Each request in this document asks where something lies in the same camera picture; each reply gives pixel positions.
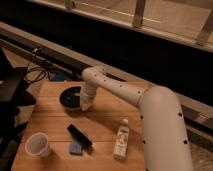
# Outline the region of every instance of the wire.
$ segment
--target wire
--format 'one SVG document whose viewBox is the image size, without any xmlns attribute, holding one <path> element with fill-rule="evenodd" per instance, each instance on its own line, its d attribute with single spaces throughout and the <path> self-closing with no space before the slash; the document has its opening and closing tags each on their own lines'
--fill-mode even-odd
<svg viewBox="0 0 213 171">
<path fill-rule="evenodd" d="M 27 65 L 27 74 L 25 75 L 25 80 L 29 84 L 39 82 L 45 78 L 48 78 L 50 80 L 51 74 L 62 72 L 61 70 L 53 67 L 53 64 L 50 61 L 37 58 L 37 55 L 41 52 L 41 50 L 41 47 L 35 48 L 30 55 L 29 63 Z M 32 62 L 36 63 L 36 61 L 37 63 L 39 63 L 40 66 L 30 68 L 30 64 Z M 34 77 L 34 79 L 30 79 L 29 75 L 32 75 L 33 72 L 38 72 L 38 74 Z"/>
<path fill-rule="evenodd" d="M 37 47 L 30 54 L 30 59 L 27 64 L 27 74 L 25 75 L 25 80 L 29 84 L 33 84 L 35 82 L 41 81 L 41 80 L 45 79 L 46 77 L 48 77 L 48 79 L 50 79 L 50 73 L 49 73 L 49 71 L 47 71 L 47 68 L 44 68 L 43 66 L 41 66 L 41 67 L 36 66 L 36 67 L 30 68 L 30 64 L 32 62 L 35 62 L 36 60 L 38 60 L 37 55 L 41 52 L 41 50 L 42 50 L 41 47 Z M 41 64 L 47 63 L 46 60 L 40 60 L 39 62 Z M 38 74 L 36 75 L 36 77 L 34 79 L 30 79 L 29 74 L 32 74 L 33 72 L 38 72 Z"/>
</svg>

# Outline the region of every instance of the small bottle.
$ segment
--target small bottle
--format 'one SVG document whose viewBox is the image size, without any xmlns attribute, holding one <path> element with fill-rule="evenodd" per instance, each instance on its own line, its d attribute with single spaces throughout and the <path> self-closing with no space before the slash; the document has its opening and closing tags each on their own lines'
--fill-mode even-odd
<svg viewBox="0 0 213 171">
<path fill-rule="evenodd" d="M 128 120 L 123 119 L 118 129 L 113 156 L 117 159 L 125 159 L 129 137 Z"/>
</svg>

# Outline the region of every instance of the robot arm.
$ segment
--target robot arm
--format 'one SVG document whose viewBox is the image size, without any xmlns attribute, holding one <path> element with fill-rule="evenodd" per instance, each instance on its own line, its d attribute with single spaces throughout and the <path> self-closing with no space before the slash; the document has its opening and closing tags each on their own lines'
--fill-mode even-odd
<svg viewBox="0 0 213 171">
<path fill-rule="evenodd" d="M 103 67 L 83 71 L 81 107 L 87 110 L 100 86 L 139 109 L 147 171 L 193 171 L 180 103 L 173 91 L 154 86 L 148 90 L 110 79 Z"/>
</svg>

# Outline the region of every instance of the white paper cup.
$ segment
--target white paper cup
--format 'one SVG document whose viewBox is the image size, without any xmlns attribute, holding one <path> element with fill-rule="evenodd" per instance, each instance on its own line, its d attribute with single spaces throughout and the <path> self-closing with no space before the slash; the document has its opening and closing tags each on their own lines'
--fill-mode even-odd
<svg viewBox="0 0 213 171">
<path fill-rule="evenodd" d="M 49 156 L 51 153 L 51 147 L 47 134 L 38 132 L 31 135 L 25 143 L 25 150 L 30 156 Z"/>
</svg>

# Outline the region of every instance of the wooden table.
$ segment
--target wooden table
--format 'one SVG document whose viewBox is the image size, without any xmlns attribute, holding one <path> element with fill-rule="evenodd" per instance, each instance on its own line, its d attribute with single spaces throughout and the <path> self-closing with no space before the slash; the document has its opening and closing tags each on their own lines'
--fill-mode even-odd
<svg viewBox="0 0 213 171">
<path fill-rule="evenodd" d="M 142 130 L 138 110 L 102 88 L 98 88 L 92 108 L 86 112 L 68 112 L 59 102 L 60 94 L 82 82 L 45 82 L 40 90 L 12 171 L 143 171 Z M 148 88 L 145 82 L 131 83 Z M 124 161 L 113 158 L 113 149 L 120 121 L 129 120 L 130 134 Z M 94 151 L 82 156 L 70 155 L 72 136 L 70 124 L 85 131 L 93 142 Z M 45 132 L 53 149 L 51 156 L 28 156 L 26 139 L 35 132 Z"/>
</svg>

